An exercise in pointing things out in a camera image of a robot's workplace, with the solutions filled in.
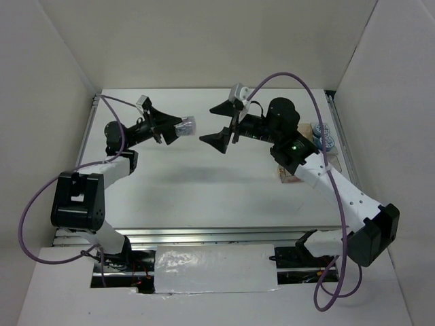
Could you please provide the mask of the blue white glue jar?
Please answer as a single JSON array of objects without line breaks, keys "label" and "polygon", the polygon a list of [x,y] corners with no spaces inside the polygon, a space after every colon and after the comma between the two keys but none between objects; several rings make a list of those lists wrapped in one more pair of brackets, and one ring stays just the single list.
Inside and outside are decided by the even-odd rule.
[{"label": "blue white glue jar", "polygon": [[316,123],[312,125],[313,135],[317,138],[320,138],[322,134],[329,135],[330,128],[327,124]]}]

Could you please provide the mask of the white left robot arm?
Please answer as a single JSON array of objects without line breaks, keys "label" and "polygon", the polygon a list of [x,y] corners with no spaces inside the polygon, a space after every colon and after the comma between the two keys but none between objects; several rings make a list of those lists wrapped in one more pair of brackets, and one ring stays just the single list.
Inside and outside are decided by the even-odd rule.
[{"label": "white left robot arm", "polygon": [[140,105],[139,111],[142,116],[129,128],[117,120],[105,126],[104,161],[58,176],[50,216],[54,227],[76,233],[98,246],[103,261],[119,271],[131,268],[135,256],[128,237],[105,219],[105,190],[135,171],[138,153],[133,146],[150,139],[170,145],[189,121],[160,112],[149,103]]}]

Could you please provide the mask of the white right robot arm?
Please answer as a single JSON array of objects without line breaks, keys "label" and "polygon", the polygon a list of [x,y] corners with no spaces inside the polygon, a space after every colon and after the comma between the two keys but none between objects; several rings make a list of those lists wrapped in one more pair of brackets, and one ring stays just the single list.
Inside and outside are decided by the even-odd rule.
[{"label": "white right robot arm", "polygon": [[311,230],[296,243],[300,264],[312,266],[320,257],[349,257],[368,267],[395,240],[400,212],[393,204],[373,200],[325,163],[323,153],[298,131],[300,115],[287,98],[274,98],[266,115],[247,114],[239,100],[224,101],[210,109],[212,114],[230,117],[221,132],[199,139],[221,153],[229,143],[247,137],[272,144],[276,163],[310,185],[345,216],[345,226],[333,231]]}]

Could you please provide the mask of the white front cover plate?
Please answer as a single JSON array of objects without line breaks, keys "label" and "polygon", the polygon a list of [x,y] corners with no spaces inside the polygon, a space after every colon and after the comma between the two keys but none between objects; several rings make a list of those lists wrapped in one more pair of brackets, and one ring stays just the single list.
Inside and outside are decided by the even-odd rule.
[{"label": "white front cover plate", "polygon": [[159,246],[154,288],[164,294],[261,293],[276,291],[271,244]]}]

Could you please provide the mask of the right side aluminium rail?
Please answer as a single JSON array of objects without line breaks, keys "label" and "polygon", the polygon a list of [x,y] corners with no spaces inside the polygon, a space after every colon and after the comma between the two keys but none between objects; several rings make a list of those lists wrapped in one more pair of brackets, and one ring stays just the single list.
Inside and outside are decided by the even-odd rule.
[{"label": "right side aluminium rail", "polygon": [[336,132],[338,134],[338,141],[341,146],[341,150],[343,153],[344,161],[347,167],[347,171],[349,174],[349,178],[354,185],[359,185],[358,175],[355,171],[355,164],[353,162],[353,158],[351,157],[351,152],[349,150],[349,144],[346,140],[345,133],[343,130],[343,125],[341,124],[340,117],[338,115],[338,111],[334,102],[334,96],[336,91],[333,90],[325,90],[326,99],[330,108],[330,112],[332,115],[332,119],[334,121],[334,126],[336,128]]}]

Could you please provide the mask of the aluminium table edge rail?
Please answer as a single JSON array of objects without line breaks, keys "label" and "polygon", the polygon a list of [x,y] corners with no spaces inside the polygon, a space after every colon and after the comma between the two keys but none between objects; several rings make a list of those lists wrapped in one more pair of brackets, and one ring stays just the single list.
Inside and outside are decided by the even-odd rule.
[{"label": "aluminium table edge rail", "polygon": [[218,244],[242,242],[294,242],[314,227],[150,228],[118,229],[134,246],[160,244]]}]

